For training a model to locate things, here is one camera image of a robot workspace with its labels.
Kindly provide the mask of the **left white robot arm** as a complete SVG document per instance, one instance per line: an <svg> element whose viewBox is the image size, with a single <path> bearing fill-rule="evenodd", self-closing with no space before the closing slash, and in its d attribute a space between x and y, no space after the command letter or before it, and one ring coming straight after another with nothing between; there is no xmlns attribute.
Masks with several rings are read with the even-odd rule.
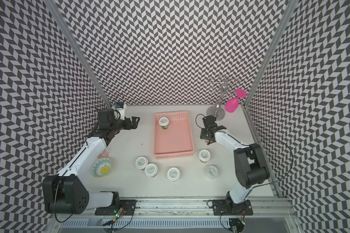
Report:
<svg viewBox="0 0 350 233"><path fill-rule="evenodd" d="M45 211L54 215L77 215L90 209L116 213L121 207L117 192L88 191L81 179L87 173L96 178L107 176L113 167L107 146L120 131L137 129L139 122L139 117L125 117L112 108L100 110L80 151L56 175L43 180Z"/></svg>

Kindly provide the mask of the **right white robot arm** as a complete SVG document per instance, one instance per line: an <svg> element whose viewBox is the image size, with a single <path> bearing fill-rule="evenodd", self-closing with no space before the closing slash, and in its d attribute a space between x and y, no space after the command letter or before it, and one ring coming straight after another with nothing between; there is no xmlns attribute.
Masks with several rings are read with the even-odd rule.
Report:
<svg viewBox="0 0 350 233"><path fill-rule="evenodd" d="M231 153L234 159L236 185L226 194L226 210L229 213L243 212L252 190L269 179L268 163L259 144L247 144L233 136L225 126L217 125L215 117L204 116L200 138L208 145L218 143Z"/></svg>

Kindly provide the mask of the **green yogurt cup white lid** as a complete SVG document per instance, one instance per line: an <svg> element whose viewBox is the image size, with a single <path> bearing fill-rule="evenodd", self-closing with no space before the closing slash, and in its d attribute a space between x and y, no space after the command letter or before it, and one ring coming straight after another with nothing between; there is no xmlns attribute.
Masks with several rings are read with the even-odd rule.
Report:
<svg viewBox="0 0 350 233"><path fill-rule="evenodd" d="M161 128L163 130L166 130L168 128L168 126L169 126L170 120L167 117L161 117L158 120L158 123L159 123L159 125L161 126Z"/></svg>

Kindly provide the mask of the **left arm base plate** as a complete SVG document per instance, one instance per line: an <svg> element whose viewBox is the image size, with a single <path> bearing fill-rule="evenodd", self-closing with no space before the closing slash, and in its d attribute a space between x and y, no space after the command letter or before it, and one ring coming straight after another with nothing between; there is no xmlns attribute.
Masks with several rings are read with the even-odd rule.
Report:
<svg viewBox="0 0 350 233"><path fill-rule="evenodd" d="M95 210L96 216L132 216L135 212L136 200L122 200L118 204L101 207Z"/></svg>

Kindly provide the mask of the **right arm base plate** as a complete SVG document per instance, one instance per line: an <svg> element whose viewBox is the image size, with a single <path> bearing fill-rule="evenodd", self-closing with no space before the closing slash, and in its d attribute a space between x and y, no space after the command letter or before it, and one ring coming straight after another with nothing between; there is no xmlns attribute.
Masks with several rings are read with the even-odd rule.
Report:
<svg viewBox="0 0 350 233"><path fill-rule="evenodd" d="M213 209L215 216L220 216L221 214L233 216L242 215L246 216L253 215L253 209L250 200L246 200L240 204L226 203L226 200L210 200L207 203L209 208Z"/></svg>

